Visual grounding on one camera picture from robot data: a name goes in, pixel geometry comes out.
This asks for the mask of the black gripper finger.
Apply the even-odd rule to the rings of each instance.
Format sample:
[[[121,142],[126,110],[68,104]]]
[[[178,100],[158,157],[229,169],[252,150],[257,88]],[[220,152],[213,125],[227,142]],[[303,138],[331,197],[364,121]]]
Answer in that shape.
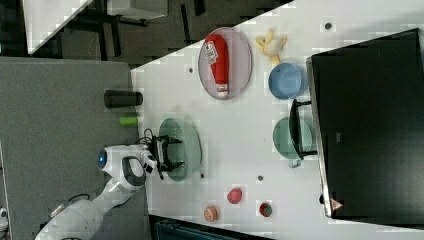
[[[167,163],[163,165],[163,170],[165,172],[172,172],[175,169],[179,168],[183,165],[183,162],[176,162],[176,163]]]
[[[179,143],[181,143],[181,140],[174,138],[174,137],[171,137],[171,136],[168,136],[168,135],[162,136],[161,139],[167,144],[179,144]]]

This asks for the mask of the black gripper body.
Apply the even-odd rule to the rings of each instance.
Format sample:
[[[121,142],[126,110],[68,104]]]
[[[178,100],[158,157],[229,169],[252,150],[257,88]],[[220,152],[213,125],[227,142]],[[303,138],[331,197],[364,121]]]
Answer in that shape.
[[[151,148],[154,159],[157,161],[157,170],[159,173],[162,173],[165,166],[165,157],[164,157],[164,147],[165,143],[164,137],[152,137]]]

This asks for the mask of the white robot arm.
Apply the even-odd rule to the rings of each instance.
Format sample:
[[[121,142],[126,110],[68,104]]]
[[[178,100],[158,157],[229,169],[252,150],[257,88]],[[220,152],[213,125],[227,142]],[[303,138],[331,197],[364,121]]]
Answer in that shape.
[[[125,204],[145,184],[154,169],[160,176],[183,162],[172,163],[167,147],[182,141],[170,136],[153,136],[147,143],[105,147],[98,156],[98,168],[110,175],[103,191],[94,200],[81,199],[59,207],[37,233],[35,240],[91,240],[104,216]]]

